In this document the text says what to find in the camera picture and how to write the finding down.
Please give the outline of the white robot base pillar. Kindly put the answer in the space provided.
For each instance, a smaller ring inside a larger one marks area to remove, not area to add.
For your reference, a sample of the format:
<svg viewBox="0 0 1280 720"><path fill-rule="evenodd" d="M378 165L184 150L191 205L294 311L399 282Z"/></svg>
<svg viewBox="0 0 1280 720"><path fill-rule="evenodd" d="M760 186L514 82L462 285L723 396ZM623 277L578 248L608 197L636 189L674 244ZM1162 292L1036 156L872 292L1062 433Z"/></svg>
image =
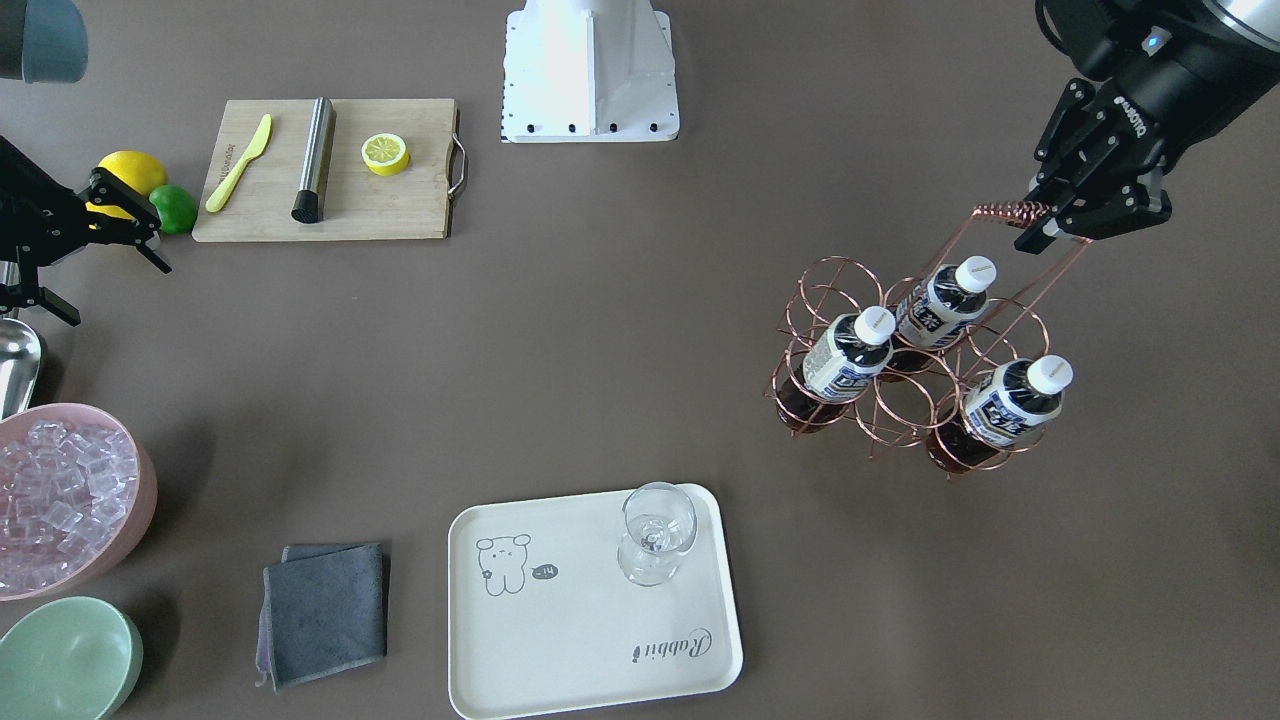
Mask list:
<svg viewBox="0 0 1280 720"><path fill-rule="evenodd" d="M504 28L503 142L680 136L671 18L652 3L526 1Z"/></svg>

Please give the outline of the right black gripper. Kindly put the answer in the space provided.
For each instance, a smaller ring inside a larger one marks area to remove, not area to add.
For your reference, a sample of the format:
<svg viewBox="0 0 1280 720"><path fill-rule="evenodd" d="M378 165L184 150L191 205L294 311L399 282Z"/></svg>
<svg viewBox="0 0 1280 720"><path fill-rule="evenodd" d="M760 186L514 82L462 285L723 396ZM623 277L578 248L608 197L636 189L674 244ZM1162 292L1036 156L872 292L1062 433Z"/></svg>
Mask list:
<svg viewBox="0 0 1280 720"><path fill-rule="evenodd" d="M161 220L155 206L108 168L93 168L82 191L59 184L8 138L1 138L3 260L17 279L3 279L1 313L41 307L68 325L79 310L40 284L38 269L91 242L125 245L161 273L173 272L160 254Z"/></svg>

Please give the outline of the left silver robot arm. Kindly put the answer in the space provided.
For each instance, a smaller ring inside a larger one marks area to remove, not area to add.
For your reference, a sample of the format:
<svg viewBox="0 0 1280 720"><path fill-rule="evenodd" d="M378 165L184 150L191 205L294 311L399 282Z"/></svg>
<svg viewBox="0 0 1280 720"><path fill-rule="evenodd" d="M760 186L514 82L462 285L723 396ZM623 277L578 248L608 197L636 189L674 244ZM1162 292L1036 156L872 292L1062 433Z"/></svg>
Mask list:
<svg viewBox="0 0 1280 720"><path fill-rule="evenodd" d="M1078 76L1036 146L1027 200L1046 213L1023 252L1165 223L1183 154L1277 85L1275 1L1038 1L1036 19Z"/></svg>

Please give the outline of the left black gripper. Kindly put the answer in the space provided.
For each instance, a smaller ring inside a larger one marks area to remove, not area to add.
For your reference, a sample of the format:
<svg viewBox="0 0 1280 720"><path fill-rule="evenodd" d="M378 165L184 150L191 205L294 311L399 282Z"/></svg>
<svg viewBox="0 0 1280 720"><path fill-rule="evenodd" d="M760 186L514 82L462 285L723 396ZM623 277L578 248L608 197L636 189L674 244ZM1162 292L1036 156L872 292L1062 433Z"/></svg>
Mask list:
<svg viewBox="0 0 1280 720"><path fill-rule="evenodd" d="M1097 241L1164 224L1167 143L1157 124L1111 85L1070 79L1034 158L1030 201L1020 206L1019 252L1039 255L1061 238Z"/></svg>

